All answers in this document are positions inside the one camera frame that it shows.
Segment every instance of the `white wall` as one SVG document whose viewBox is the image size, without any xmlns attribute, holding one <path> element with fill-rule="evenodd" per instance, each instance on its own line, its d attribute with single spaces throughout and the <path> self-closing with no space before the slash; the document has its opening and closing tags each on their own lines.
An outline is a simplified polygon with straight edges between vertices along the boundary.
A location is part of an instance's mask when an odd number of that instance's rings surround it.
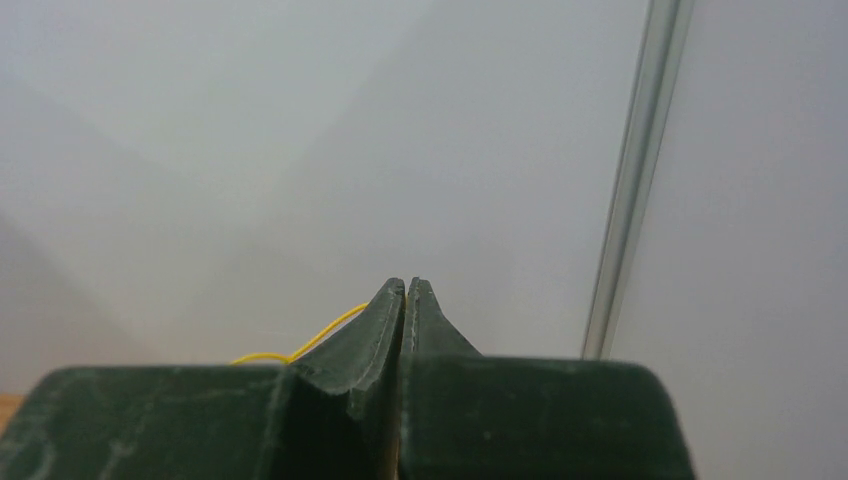
<svg viewBox="0 0 848 480">
<path fill-rule="evenodd" d="M 612 355 L 705 479 L 848 478 L 848 3 L 698 0 Z"/>
<path fill-rule="evenodd" d="M 0 390 L 291 351 L 393 275 L 577 355 L 646 7 L 2 2 Z"/>
</svg>

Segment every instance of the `wooden surface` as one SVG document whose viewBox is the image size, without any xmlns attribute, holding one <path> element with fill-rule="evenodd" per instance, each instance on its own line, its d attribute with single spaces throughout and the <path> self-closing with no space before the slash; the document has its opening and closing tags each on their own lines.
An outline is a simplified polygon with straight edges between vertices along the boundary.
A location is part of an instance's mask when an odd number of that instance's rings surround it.
<svg viewBox="0 0 848 480">
<path fill-rule="evenodd" d="M 15 411 L 24 401 L 22 395 L 0 394 L 0 434 L 6 429 L 6 424 L 15 414 Z"/>
</svg>

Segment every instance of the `white background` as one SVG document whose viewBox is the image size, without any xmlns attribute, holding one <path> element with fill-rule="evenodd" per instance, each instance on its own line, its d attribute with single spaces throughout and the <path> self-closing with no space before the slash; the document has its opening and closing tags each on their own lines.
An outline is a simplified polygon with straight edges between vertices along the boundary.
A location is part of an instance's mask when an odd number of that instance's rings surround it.
<svg viewBox="0 0 848 480">
<path fill-rule="evenodd" d="M 848 3 L 698 0 L 612 356 L 704 479 L 848 478 Z"/>
<path fill-rule="evenodd" d="M 0 390 L 288 352 L 389 276 L 576 356 L 647 1 L 0 4 Z"/>
</svg>

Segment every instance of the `wire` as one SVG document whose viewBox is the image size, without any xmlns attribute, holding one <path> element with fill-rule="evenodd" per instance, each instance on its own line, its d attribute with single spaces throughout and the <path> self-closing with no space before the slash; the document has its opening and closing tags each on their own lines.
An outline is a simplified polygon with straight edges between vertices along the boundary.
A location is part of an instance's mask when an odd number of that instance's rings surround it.
<svg viewBox="0 0 848 480">
<path fill-rule="evenodd" d="M 312 337 L 312 340 L 309 340 L 308 342 L 303 344 L 302 347 L 295 350 L 295 352 L 292 353 L 289 356 L 282 355 L 282 354 L 279 354 L 279 353 L 271 353 L 271 352 L 250 353 L 248 355 L 245 355 L 243 357 L 239 357 L 239 358 L 233 360 L 230 363 L 230 365 L 241 365 L 242 363 L 252 362 L 254 360 L 279 360 L 283 364 L 289 364 L 289 363 L 297 360 L 298 358 L 302 357 L 303 354 L 305 354 L 306 352 L 311 350 L 312 347 L 315 346 L 315 344 L 320 342 L 324 337 L 326 337 L 333 330 L 338 328 L 338 326 L 341 325 L 342 323 L 344 323 L 345 320 L 347 320 L 350 317 L 356 315 L 357 313 L 365 310 L 365 307 L 367 307 L 367 306 L 368 306 L 367 303 L 363 303 L 361 305 L 357 305 L 357 306 L 351 308 L 350 310 L 348 310 L 347 312 L 342 314 L 342 316 L 333 320 L 329 325 L 324 327 L 323 330 L 318 332 L 318 335 L 315 335 L 314 337 Z"/>
<path fill-rule="evenodd" d="M 279 353 L 271 353 L 271 352 L 257 352 L 257 353 L 249 353 L 243 357 L 239 357 L 232 362 L 230 365 L 241 365 L 242 363 L 252 362 L 254 360 L 279 360 L 282 363 L 291 363 L 292 358 L 287 357 L 285 355 L 280 355 Z"/>
</svg>

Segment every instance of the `yellow wire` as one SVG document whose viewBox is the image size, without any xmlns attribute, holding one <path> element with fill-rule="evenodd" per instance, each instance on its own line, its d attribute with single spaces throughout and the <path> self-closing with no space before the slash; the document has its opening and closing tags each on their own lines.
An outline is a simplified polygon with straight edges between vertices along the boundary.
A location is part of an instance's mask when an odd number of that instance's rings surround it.
<svg viewBox="0 0 848 480">
<path fill-rule="evenodd" d="M 283 363 L 291 363 L 291 357 L 287 357 L 285 355 L 280 355 L 279 353 L 271 353 L 271 352 L 259 352 L 259 353 L 249 353 L 243 357 L 239 357 L 232 362 L 230 365 L 241 365 L 242 363 L 252 362 L 254 360 L 279 360 Z"/>
<path fill-rule="evenodd" d="M 312 337 L 312 340 L 306 342 L 302 347 L 295 350 L 295 352 L 292 353 L 289 356 L 281 355 L 279 353 L 270 353 L 270 352 L 250 353 L 248 355 L 245 355 L 243 357 L 239 357 L 239 358 L 233 360 L 230 363 L 230 365 L 240 365 L 242 363 L 252 362 L 254 360 L 279 360 L 283 364 L 291 363 L 291 362 L 297 360 L 298 358 L 300 358 L 301 356 L 303 356 L 304 353 L 308 352 L 312 347 L 315 346 L 316 343 L 320 342 L 321 339 L 323 339 L 330 332 L 335 330 L 345 320 L 347 320 L 348 318 L 350 318 L 350 317 L 356 315 L 357 313 L 365 310 L 365 307 L 367 307 L 367 306 L 368 306 L 367 303 L 363 303 L 361 305 L 357 305 L 357 306 L 351 308 L 350 310 L 345 312 L 341 317 L 333 320 L 332 323 L 330 323 L 329 325 L 324 327 L 323 330 L 318 332 L 318 335 L 315 335 L 314 337 Z"/>
</svg>

